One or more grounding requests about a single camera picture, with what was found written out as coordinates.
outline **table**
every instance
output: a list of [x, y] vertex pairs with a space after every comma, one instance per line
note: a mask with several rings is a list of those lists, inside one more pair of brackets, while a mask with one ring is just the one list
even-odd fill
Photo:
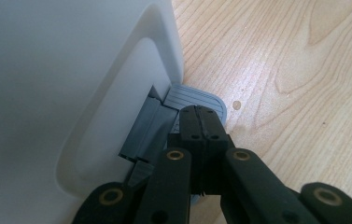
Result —
[[[226, 131], [290, 188], [352, 197], [352, 0], [173, 0], [184, 84], [219, 96]], [[225, 223], [219, 197], [191, 223]]]

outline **wood grain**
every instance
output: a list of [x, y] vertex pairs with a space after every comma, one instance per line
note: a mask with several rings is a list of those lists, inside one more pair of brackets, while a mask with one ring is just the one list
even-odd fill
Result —
[[[352, 197], [352, 0], [173, 0], [186, 85], [218, 95], [226, 131], [292, 189]], [[191, 223], [225, 223], [218, 197]]]

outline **black mechanical arm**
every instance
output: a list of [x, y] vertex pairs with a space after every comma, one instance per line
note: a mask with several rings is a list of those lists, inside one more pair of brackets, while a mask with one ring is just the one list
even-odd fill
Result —
[[234, 146], [210, 108], [182, 109], [167, 146], [150, 178], [100, 186], [73, 223], [189, 223], [191, 194], [220, 195], [228, 223], [352, 223], [350, 197], [322, 183], [288, 189], [254, 152]]

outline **round spot on wood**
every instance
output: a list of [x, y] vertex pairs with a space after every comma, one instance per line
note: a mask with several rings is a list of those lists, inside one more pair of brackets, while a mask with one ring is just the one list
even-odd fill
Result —
[[233, 102], [233, 109], [239, 110], [240, 107], [242, 107], [242, 103], [240, 103], [240, 101]]

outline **white container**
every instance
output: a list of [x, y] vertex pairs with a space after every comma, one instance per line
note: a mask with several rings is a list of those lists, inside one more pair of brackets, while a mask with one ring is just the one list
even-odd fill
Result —
[[69, 223], [122, 181], [145, 98], [182, 73], [169, 0], [0, 1], [0, 223]]

